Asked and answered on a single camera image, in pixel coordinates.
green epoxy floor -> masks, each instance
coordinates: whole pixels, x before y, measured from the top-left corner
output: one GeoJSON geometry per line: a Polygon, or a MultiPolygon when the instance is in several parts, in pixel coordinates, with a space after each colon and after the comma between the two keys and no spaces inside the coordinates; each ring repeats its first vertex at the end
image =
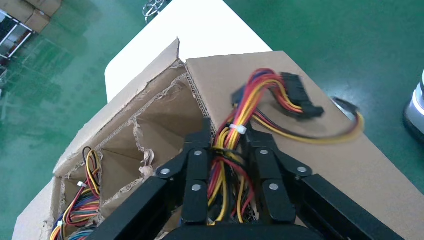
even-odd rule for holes
{"type": "MultiPolygon", "coordinates": [[[[225,2],[328,95],[358,105],[366,135],[424,192],[424,150],[402,125],[424,69],[424,2],[225,2]]],[[[105,68],[145,26],[144,3],[64,0],[10,63],[0,100],[0,239],[11,238],[66,146],[107,103],[105,68]]]]}

white table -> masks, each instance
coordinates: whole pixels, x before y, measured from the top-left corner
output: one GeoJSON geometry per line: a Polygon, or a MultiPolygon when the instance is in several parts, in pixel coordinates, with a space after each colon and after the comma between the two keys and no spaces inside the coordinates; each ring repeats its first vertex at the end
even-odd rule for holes
{"type": "Polygon", "coordinates": [[[107,66],[107,102],[177,37],[182,61],[272,51],[222,0],[173,0],[107,66]]]}

wire bundle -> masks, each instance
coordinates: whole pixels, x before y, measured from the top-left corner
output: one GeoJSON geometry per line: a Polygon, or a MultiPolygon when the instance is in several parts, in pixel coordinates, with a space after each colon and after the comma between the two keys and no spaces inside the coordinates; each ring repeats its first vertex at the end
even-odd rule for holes
{"type": "MultiPolygon", "coordinates": [[[[97,216],[99,209],[99,198],[100,198],[100,185],[99,185],[99,170],[100,160],[96,151],[90,147],[85,147],[82,151],[82,155],[85,161],[85,182],[80,182],[78,192],[75,198],[66,208],[65,212],[56,221],[53,232],[50,235],[50,240],[64,240],[66,237],[67,226],[73,226],[76,228],[84,228],[90,218],[97,216]]],[[[79,231],[78,233],[88,233],[89,230],[79,231]]],[[[78,235],[79,238],[73,240],[83,240],[87,236],[84,234],[78,235]]]]}
{"type": "Polygon", "coordinates": [[[84,240],[86,239],[94,230],[96,229],[96,225],[91,225],[88,227],[83,227],[79,231],[72,234],[68,240],[84,240]]]}
{"type": "Polygon", "coordinates": [[[310,144],[330,144],[349,140],[361,132],[364,124],[362,115],[358,109],[341,99],[334,99],[342,108],[351,112],[354,116],[352,126],[334,136],[310,137],[297,134],[284,129],[270,120],[258,109],[258,104],[264,95],[265,90],[270,90],[276,101],[285,111],[296,114],[305,114],[304,109],[291,102],[284,79],[268,68],[261,68],[253,72],[242,89],[235,109],[220,126],[216,138],[213,142],[214,160],[210,172],[208,184],[208,206],[220,205],[219,216],[211,223],[223,221],[228,216],[233,217],[239,223],[244,222],[244,214],[249,204],[255,197],[252,180],[247,174],[245,163],[239,153],[236,152],[241,135],[246,132],[246,125],[254,119],[265,128],[282,135],[284,137],[310,144]]]}

torn cardboard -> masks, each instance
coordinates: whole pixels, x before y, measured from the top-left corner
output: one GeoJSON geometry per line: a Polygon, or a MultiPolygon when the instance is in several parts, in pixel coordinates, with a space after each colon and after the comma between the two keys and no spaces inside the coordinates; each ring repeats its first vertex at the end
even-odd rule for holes
{"type": "Polygon", "coordinates": [[[61,179],[53,177],[17,217],[12,239],[49,239],[57,219],[61,179]]]}
{"type": "MultiPolygon", "coordinates": [[[[35,201],[24,213],[37,207],[44,213],[56,211],[53,216],[58,216],[75,195],[76,182],[84,178],[81,151],[91,146],[102,156],[101,223],[154,169],[179,153],[184,136],[198,131],[203,117],[210,117],[214,126],[219,126],[231,111],[231,94],[258,68],[300,75],[312,102],[325,109],[322,118],[297,122],[274,109],[272,98],[266,95],[259,107],[278,124],[321,136],[350,125],[284,52],[189,59],[185,67],[178,59],[178,47],[176,40],[79,131],[54,169],[57,177],[63,177],[58,207],[35,201]]],[[[254,128],[266,132],[258,125],[254,128]]],[[[305,144],[278,135],[274,138],[281,151],[309,165],[400,236],[422,239],[423,195],[365,135],[334,145],[305,144]]],[[[33,229],[43,227],[39,221],[19,220],[15,229],[23,224],[33,229]]]]}

red wire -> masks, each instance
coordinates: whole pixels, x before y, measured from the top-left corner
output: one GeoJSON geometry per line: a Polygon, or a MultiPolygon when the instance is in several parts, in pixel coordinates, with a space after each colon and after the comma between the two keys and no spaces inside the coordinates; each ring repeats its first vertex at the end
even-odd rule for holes
{"type": "Polygon", "coordinates": [[[217,185],[217,182],[218,182],[218,177],[219,177],[219,175],[220,175],[220,173],[221,173],[221,166],[220,166],[219,164],[217,164],[217,165],[215,166],[215,168],[216,168],[216,170],[215,170],[215,172],[213,173],[212,181],[210,182],[209,188],[207,189],[207,198],[208,198],[208,199],[209,199],[209,198],[212,196],[212,194],[214,193],[215,186],[217,185]]]}
{"type": "Polygon", "coordinates": [[[231,162],[228,159],[225,159],[224,157],[218,157],[221,161],[224,161],[226,164],[230,165],[232,168],[234,168],[237,172],[239,172],[240,174],[243,175],[243,177],[246,179],[247,184],[249,185],[250,191],[249,191],[249,196],[247,197],[246,202],[243,205],[243,208],[241,210],[241,213],[244,213],[246,208],[248,207],[249,203],[251,202],[251,200],[253,199],[253,197],[255,196],[254,193],[254,188],[253,188],[253,183],[252,180],[250,179],[249,175],[247,174],[247,172],[245,172],[241,167],[239,167],[237,164],[231,162]]]}

